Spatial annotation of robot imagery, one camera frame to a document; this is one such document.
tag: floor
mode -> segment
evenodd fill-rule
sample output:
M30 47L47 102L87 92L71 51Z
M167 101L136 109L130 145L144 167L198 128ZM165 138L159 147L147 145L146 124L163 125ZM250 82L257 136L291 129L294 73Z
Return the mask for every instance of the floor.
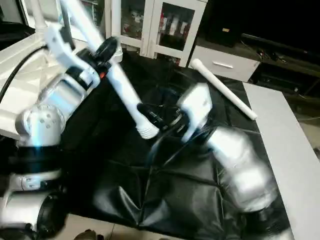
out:
M179 238L161 235L149 231L139 231L123 225L113 224L69 214L66 220L66 228L62 230L54 240L73 240L85 230L95 231L104 236L104 240L178 240Z

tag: white cabinet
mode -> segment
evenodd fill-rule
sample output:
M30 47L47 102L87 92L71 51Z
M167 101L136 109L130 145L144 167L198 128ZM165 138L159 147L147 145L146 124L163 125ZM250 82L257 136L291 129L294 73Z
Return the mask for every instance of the white cabinet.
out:
M259 61L232 55L222 51L195 46L191 60L200 59L213 74L248 82Z
M141 56L169 58L181 67L186 66L206 1L121 0L120 4L120 26L112 24L111 28L120 28L122 44L138 48Z
M38 1L40 11L44 17L44 21L47 25L54 24L60 25L63 23L62 11L60 6L60 0L21 0L22 8L26 16L27 24L35 28L35 14L32 3ZM100 32L110 37L110 0L79 0L89 17L92 19L94 25L100 30ZM69 15L71 34L74 39L85 41L86 39L75 26L72 17Z

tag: table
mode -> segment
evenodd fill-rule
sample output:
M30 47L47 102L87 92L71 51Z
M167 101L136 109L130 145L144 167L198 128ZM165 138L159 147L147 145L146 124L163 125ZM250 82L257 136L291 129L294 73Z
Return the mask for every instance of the table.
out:
M243 83L295 240L320 236L320 165L281 92Z

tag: white panel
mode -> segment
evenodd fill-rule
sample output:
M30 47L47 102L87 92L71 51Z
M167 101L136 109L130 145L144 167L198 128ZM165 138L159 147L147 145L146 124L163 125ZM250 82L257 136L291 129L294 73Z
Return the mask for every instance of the white panel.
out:
M235 56L225 52L195 46L192 58L200 59L202 63L215 75L247 82L254 73L259 61Z
M243 84L295 240L319 240L320 163L279 91Z
M127 45L130 45L130 46L141 48L142 42L139 39L135 39L135 38L128 37L128 36L123 36L123 35L120 35L119 38L120 38L120 41L121 41L122 44L127 44Z
M181 58L183 56L183 52L180 50L176 50L170 47L155 45L154 51L159 54L165 54L168 56L172 56L175 58Z

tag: black cable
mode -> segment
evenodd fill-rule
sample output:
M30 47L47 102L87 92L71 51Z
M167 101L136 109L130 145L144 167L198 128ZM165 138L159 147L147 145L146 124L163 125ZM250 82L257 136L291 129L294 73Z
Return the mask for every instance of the black cable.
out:
M198 137L204 135L204 134L209 134L213 128L204 128L200 130L198 133L193 135L186 143L184 143L174 154L172 154L161 166L161 168L164 168L166 165L168 165L185 147L187 147L190 143L192 143L194 140L196 140Z
M147 157L146 157L146 166L147 167L151 167L151 165L153 164L155 157L158 153L160 144L162 143L162 141L168 137L170 134L172 134L172 132L178 128L180 128L181 125L180 124L175 124L174 126L170 127L167 131L165 131L156 141L155 143L152 145Z
M33 50L32 52L30 52L27 56L25 56L24 59L21 60L21 62L19 62L19 64L15 67L15 69L12 71L12 73L10 74L10 76L8 77L8 79L5 81L5 83L3 84L3 87L0 91L0 103L2 102L2 99L4 98L6 91L9 88L10 83L12 82L12 80L15 78L17 72L20 70L20 68L23 66L23 64L26 63L26 61L32 56L34 55L36 52L42 50L42 49L46 49L47 45L41 46L35 50Z

